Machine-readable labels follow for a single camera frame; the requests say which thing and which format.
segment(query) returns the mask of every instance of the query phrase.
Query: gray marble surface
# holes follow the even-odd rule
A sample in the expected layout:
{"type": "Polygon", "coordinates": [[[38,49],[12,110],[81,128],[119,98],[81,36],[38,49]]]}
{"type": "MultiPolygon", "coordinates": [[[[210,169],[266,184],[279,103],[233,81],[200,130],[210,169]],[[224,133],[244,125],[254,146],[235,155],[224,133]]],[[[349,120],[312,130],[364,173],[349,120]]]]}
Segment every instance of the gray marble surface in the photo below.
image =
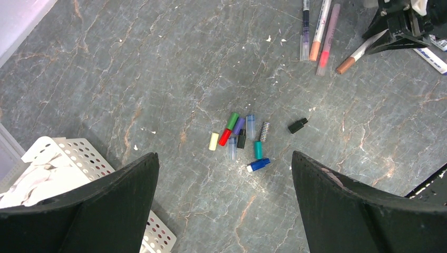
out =
{"type": "Polygon", "coordinates": [[[25,149],[42,135],[87,138],[116,168],[158,152],[152,209],[178,237],[173,252],[308,252],[294,150],[398,195],[447,161],[445,78],[411,50],[337,75],[374,10],[335,2],[318,77],[298,60],[301,1],[59,0],[0,69],[1,122],[25,149]],[[232,111],[271,123],[267,169],[246,171],[250,142],[236,163],[208,150],[232,111]]]}

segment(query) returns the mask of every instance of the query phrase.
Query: white cloth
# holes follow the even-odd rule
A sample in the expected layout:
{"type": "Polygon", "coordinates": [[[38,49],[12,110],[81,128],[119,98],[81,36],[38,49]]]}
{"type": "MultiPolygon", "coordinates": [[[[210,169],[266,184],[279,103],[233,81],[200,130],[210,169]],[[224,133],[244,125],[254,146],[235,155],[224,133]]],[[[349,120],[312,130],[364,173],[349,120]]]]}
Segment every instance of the white cloth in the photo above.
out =
{"type": "Polygon", "coordinates": [[[10,189],[0,194],[0,208],[29,207],[90,182],[66,157],[56,154],[43,157],[32,162],[10,189]]]}

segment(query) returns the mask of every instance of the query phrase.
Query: blue marker cap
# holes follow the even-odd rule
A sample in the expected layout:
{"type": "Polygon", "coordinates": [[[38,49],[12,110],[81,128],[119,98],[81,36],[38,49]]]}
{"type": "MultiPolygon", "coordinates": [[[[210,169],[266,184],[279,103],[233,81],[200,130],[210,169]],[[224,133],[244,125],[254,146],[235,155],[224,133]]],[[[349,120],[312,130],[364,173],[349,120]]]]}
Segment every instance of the blue marker cap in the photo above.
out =
{"type": "Polygon", "coordinates": [[[255,162],[250,163],[250,165],[247,166],[247,170],[249,172],[252,172],[252,171],[255,171],[255,170],[259,170],[259,169],[264,168],[269,163],[270,163],[270,159],[263,158],[261,160],[257,160],[255,162]]]}

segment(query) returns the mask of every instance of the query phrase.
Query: purple marker cap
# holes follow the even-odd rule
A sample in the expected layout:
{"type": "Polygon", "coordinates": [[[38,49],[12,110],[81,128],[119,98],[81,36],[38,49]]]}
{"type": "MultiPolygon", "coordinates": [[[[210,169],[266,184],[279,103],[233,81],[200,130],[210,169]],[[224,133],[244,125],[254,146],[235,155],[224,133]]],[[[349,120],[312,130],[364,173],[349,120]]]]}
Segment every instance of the purple marker cap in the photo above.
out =
{"type": "Polygon", "coordinates": [[[233,127],[233,133],[239,134],[239,131],[242,128],[242,126],[244,126],[244,123],[245,123],[245,119],[239,117],[238,121],[236,122],[235,126],[233,127]]]}

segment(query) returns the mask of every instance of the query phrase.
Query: black cap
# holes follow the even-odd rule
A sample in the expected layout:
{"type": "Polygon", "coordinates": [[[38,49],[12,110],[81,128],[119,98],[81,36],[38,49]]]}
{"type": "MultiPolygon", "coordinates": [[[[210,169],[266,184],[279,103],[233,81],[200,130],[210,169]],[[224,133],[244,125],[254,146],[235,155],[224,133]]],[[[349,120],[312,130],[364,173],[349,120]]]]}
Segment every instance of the black cap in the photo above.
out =
{"type": "Polygon", "coordinates": [[[304,127],[304,124],[306,124],[306,123],[307,123],[307,119],[306,119],[306,118],[302,118],[302,119],[296,121],[295,123],[293,123],[292,125],[290,125],[290,126],[288,127],[288,128],[289,128],[289,131],[290,131],[292,134],[294,134],[294,133],[296,133],[298,130],[300,130],[301,128],[303,128],[303,127],[304,127]]]}
{"type": "Polygon", "coordinates": [[[239,131],[239,135],[238,135],[238,143],[236,145],[236,147],[238,149],[243,149],[245,147],[245,129],[241,129],[239,131]]]}

